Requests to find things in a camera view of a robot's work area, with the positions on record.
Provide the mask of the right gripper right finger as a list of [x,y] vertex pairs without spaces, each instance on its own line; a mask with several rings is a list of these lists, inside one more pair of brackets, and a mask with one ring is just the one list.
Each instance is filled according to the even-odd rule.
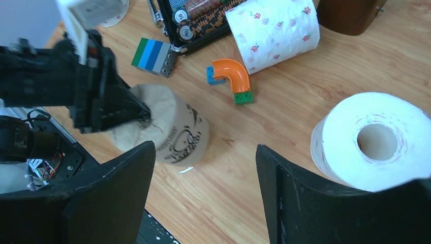
[[271,243],[430,243],[430,180],[371,193],[338,184],[258,145]]

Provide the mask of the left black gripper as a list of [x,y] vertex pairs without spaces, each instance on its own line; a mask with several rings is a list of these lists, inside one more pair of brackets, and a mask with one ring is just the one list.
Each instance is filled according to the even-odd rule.
[[108,131],[129,122],[148,126],[149,107],[116,74],[115,55],[97,30],[88,32],[80,63],[77,46],[63,34],[50,49],[29,40],[1,47],[1,99],[6,107],[65,106],[82,133]]

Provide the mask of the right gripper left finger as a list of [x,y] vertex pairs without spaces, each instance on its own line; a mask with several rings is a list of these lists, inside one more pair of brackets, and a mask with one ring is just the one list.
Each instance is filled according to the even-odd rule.
[[1,243],[135,243],[155,157],[147,141],[40,190],[1,194]]

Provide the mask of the brown roll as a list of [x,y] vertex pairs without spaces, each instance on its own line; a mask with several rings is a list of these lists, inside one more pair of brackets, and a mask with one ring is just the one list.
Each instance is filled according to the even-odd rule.
[[131,93],[151,110],[151,123],[121,125],[109,132],[114,145],[126,152],[144,141],[152,141],[156,160],[174,166],[191,166],[203,157],[209,142],[209,124],[196,109],[169,87],[141,84]]

